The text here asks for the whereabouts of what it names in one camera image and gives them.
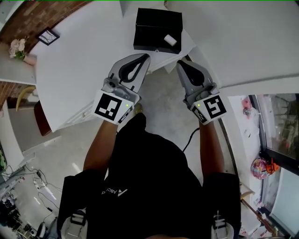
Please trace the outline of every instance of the brick wall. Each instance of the brick wall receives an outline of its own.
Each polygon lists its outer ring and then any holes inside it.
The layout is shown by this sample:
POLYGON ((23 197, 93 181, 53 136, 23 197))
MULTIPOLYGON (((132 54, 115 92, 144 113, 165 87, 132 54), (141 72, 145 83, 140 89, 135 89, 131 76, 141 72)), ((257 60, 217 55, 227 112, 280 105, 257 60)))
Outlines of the brick wall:
MULTIPOLYGON (((16 103, 16 100, 14 100, 15 98, 18 98, 19 94, 21 93, 22 90, 24 90, 25 88, 27 88, 28 86, 31 85, 27 85, 27 84, 19 84, 19 83, 12 83, 12 82, 5 82, 5 81, 0 81, 0 108, 2 108, 5 100, 10 97, 12 98, 10 100, 10 102, 12 104, 16 103)), ((26 99, 30 94, 27 93, 24 95, 24 99, 26 99)))
MULTIPOLYGON (((46 27, 53 28, 89 1, 25 1, 0 32, 0 42, 10 45, 15 38, 28 37, 25 52, 38 43, 35 36, 46 27)), ((5 99, 18 97, 27 85, 0 81, 0 108, 5 99)))

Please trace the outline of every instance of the window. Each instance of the window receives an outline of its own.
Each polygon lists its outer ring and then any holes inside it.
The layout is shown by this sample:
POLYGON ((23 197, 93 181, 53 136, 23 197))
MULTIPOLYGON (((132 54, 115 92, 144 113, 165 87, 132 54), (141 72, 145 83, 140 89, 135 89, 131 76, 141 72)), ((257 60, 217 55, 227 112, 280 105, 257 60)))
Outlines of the window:
POLYGON ((299 94, 257 95, 267 148, 299 160, 299 94))

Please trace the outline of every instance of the person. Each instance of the person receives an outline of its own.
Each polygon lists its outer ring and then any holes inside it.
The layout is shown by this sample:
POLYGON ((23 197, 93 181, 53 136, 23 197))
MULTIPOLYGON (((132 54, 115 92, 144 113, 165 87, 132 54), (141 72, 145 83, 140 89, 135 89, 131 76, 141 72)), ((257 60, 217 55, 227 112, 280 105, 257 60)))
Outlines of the person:
POLYGON ((188 168, 185 154, 145 127, 140 104, 118 133, 117 125, 103 121, 83 172, 65 178, 58 224, 86 207, 87 238, 206 239, 214 216, 221 215, 237 238, 239 180, 224 173, 214 123, 200 125, 203 186, 188 168))

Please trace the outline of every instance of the black t-shirt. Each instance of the black t-shirt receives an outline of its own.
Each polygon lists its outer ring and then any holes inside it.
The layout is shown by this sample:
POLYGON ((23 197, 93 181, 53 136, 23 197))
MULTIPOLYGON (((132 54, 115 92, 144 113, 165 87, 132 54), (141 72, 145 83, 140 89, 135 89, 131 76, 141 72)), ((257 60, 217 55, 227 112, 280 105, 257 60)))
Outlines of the black t-shirt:
POLYGON ((175 144, 129 127, 117 135, 106 180, 91 169, 65 178, 58 228, 85 206, 87 238, 208 238, 217 210, 240 229, 234 175, 212 175, 202 187, 175 144))

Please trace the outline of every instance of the picture frame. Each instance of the picture frame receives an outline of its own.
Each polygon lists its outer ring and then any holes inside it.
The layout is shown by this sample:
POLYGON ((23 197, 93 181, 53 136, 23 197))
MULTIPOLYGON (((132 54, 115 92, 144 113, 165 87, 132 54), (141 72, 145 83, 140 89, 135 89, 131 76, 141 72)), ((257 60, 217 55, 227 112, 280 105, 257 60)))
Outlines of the picture frame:
POLYGON ((56 34, 51 28, 47 27, 42 32, 36 35, 36 38, 44 43, 45 45, 49 46, 54 41, 56 41, 60 36, 56 34))

